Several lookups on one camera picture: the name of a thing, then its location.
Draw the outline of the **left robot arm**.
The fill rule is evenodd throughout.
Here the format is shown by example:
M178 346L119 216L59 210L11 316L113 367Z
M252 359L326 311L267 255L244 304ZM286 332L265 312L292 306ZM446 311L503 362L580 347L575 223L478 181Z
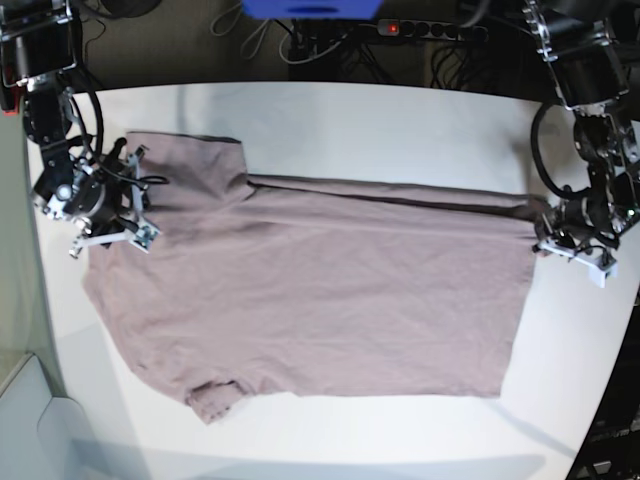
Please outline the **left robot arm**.
M598 286L616 274L613 253L639 222L639 145L625 105L629 84L607 21L613 8L611 1L527 1L522 8L556 95L574 115L574 146L589 179L577 191L552 180L539 144L551 106L541 105L531 125L531 152L540 180L559 202L543 213L533 250L587 266Z

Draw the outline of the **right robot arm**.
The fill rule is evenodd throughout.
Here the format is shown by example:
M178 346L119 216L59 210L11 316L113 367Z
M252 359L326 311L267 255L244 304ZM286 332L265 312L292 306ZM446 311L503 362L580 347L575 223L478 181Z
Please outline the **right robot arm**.
M70 255L113 243L148 252L159 228L146 219L147 191L165 185L144 176L146 149L123 152L119 138L104 150L101 104L84 65L82 1L4 1L1 4L1 108L19 113L43 170L32 187L35 207L75 224Z

